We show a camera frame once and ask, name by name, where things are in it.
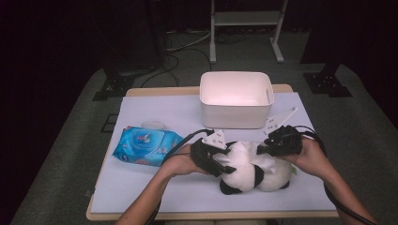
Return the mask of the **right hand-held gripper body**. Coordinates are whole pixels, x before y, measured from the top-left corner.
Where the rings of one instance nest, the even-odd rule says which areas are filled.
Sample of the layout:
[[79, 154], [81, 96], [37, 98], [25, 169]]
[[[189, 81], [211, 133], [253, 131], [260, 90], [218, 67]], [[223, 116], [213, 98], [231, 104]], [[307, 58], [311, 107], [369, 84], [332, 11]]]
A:
[[297, 111], [293, 107], [269, 116], [266, 120], [265, 152], [273, 157], [299, 155], [302, 149], [301, 134], [285, 122]]

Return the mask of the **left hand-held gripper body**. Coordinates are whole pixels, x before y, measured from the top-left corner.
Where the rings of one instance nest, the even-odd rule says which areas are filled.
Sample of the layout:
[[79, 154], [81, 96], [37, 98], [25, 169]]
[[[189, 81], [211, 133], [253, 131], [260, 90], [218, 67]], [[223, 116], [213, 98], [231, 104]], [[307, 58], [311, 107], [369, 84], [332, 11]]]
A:
[[216, 148], [227, 148], [222, 130], [213, 130], [205, 138], [197, 140], [191, 145], [191, 159], [202, 170], [215, 175], [216, 170], [223, 166], [213, 155]]

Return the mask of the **panda plush toy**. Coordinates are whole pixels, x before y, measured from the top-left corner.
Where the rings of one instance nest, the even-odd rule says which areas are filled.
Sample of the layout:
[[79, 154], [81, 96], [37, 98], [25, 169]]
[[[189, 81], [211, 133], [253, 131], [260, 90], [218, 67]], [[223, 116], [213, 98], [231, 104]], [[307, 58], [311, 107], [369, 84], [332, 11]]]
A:
[[228, 148], [231, 152], [222, 159], [221, 164], [236, 170], [221, 175], [220, 190], [223, 194], [239, 194], [255, 188], [271, 192], [289, 186], [293, 174], [290, 162], [273, 157], [274, 164], [264, 168], [251, 163], [251, 142], [234, 142]]

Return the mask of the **white storage bin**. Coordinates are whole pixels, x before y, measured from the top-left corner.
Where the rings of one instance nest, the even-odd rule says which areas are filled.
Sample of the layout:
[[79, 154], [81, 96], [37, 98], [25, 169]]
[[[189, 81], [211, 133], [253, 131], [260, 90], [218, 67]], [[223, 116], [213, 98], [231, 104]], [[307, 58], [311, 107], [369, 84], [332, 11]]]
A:
[[274, 92], [263, 72], [212, 71], [201, 76], [199, 98], [206, 127], [252, 129], [266, 124]]

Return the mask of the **blue wet wipes pack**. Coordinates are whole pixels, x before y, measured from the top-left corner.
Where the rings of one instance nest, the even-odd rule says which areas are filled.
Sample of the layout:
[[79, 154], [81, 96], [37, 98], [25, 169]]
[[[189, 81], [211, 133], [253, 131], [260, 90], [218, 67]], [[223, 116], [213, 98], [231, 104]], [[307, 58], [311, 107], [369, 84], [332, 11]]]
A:
[[182, 140], [169, 130], [126, 127], [113, 156], [123, 162], [160, 167], [165, 156]]

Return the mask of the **person's left hand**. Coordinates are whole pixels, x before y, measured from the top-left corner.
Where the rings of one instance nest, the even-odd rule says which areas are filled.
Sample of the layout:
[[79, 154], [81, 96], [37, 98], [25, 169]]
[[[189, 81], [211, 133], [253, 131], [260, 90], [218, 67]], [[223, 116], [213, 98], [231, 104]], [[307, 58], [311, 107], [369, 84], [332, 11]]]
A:
[[160, 167], [160, 172], [168, 177], [187, 175], [190, 173], [205, 173], [191, 159], [191, 146], [186, 144], [179, 151], [171, 156]]

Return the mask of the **person's right hand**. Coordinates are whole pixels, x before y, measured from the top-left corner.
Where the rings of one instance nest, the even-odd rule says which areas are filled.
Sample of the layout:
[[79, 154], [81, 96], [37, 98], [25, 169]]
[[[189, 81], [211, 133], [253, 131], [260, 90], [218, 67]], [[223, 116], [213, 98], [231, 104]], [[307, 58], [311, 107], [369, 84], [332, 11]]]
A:
[[301, 143], [302, 149], [298, 155], [282, 156], [281, 159], [293, 163], [308, 174], [323, 179], [328, 172], [330, 163], [320, 145], [308, 138], [302, 138]]

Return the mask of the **black stand base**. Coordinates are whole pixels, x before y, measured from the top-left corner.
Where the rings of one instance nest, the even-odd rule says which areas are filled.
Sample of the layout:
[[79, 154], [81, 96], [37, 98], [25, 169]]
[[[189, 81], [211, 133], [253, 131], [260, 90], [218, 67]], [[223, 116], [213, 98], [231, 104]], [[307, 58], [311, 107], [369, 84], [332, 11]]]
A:
[[350, 98], [352, 94], [335, 76], [339, 63], [328, 62], [319, 72], [304, 73], [303, 77], [313, 94], [326, 94], [330, 98]]
[[121, 63], [107, 63], [103, 71], [106, 79], [101, 89], [93, 96], [93, 100], [105, 101], [108, 98], [124, 97], [134, 83], [134, 69]]

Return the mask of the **wooden table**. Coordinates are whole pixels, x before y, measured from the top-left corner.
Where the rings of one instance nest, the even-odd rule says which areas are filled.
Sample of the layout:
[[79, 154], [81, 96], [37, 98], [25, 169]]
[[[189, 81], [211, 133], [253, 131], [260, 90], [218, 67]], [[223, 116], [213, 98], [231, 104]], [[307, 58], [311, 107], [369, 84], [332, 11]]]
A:
[[[133, 88], [123, 97], [115, 130], [102, 163], [95, 191], [87, 207], [90, 220], [116, 220], [138, 197], [157, 169], [122, 162], [113, 156], [123, 128], [146, 121], [161, 121], [186, 136], [203, 127], [199, 88]], [[232, 218], [335, 218], [322, 182], [297, 171], [286, 189], [255, 189], [239, 195], [219, 191], [219, 179], [192, 173], [171, 180], [158, 220]]]

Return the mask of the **white metal stand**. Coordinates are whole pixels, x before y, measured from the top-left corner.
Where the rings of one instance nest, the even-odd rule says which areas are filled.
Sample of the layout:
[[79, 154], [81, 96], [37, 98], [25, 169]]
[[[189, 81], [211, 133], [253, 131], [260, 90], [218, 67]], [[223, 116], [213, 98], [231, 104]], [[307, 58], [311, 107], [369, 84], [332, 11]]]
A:
[[215, 41], [217, 27], [274, 25], [275, 32], [273, 36], [269, 39], [269, 42], [277, 62], [283, 63], [284, 58], [280, 50], [278, 41], [282, 30], [287, 5], [288, 0], [283, 0], [281, 8], [279, 10], [218, 12], [215, 10], [215, 0], [211, 0], [209, 61], [211, 63], [217, 62]]

